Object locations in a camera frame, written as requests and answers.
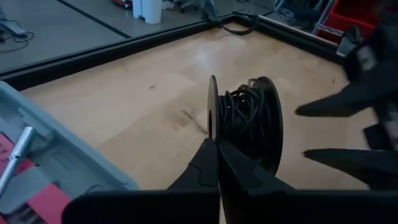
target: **wooden table surface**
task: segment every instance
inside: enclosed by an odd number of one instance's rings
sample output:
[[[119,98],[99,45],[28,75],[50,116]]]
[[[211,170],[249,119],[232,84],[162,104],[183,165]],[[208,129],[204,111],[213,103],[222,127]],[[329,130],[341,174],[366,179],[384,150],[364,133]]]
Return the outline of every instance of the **wooden table surface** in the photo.
[[[235,29],[240,26],[231,24]],[[220,92],[268,76],[279,92],[284,151],[277,176],[301,189],[363,189],[340,171],[305,159],[306,149],[366,148],[369,111],[350,119],[294,115],[302,103],[346,85],[338,65],[266,35],[210,30],[22,92],[130,175],[164,189],[186,168],[205,134],[211,75]]]

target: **red storage bin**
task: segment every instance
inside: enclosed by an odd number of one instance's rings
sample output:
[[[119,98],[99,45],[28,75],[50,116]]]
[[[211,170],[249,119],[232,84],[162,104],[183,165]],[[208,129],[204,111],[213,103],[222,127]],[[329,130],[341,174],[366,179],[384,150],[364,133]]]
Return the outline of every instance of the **red storage bin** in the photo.
[[[345,31],[357,25],[362,37],[369,36],[377,24],[376,8],[379,0],[335,0],[324,26]],[[319,30],[317,36],[340,43],[341,37]]]

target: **cable spool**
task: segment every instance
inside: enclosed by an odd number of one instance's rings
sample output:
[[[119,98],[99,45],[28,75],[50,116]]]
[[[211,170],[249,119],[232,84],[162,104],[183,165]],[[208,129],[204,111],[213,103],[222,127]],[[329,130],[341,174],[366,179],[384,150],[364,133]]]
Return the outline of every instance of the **cable spool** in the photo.
[[[216,142],[228,140],[265,170],[276,174],[282,155],[282,110],[275,85],[267,77],[250,79],[233,92],[218,95],[210,78],[208,134]]]

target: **gray plastic tray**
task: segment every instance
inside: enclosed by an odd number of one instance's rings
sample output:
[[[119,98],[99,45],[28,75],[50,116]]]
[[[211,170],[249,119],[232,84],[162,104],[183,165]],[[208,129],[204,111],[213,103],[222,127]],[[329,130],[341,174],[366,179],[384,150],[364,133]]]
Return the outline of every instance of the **gray plastic tray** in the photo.
[[[35,175],[40,172],[44,177],[48,177],[46,179],[38,176],[36,178],[38,182],[41,179],[53,182],[71,199],[99,190],[138,189],[130,177],[95,149],[40,110],[17,90],[7,83],[0,82],[0,134],[4,134],[15,144],[26,126],[32,126],[37,133],[27,157],[40,168],[40,171],[30,173]],[[42,183],[38,182],[31,184],[40,186]],[[16,205],[20,205],[21,201],[29,196],[27,194],[33,193],[31,190],[34,189],[33,186],[30,189],[29,186],[26,187],[25,192],[0,197],[1,214],[13,214],[17,209]],[[3,198],[14,199],[16,202],[4,203]]]

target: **wooden tabletop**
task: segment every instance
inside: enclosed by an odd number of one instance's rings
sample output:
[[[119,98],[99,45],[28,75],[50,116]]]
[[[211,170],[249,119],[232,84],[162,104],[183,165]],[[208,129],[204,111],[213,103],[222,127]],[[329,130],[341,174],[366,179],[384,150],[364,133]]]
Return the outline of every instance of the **wooden tabletop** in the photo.
[[[232,24],[235,29],[244,29]],[[305,159],[306,149],[366,148],[361,128],[369,111],[350,119],[305,118],[298,105],[346,85],[341,68],[252,33],[210,30],[22,92],[130,175],[142,189],[164,189],[186,168],[206,134],[209,77],[220,93],[248,78],[270,77],[284,116],[284,151],[277,176],[301,189],[362,189],[340,171]]]

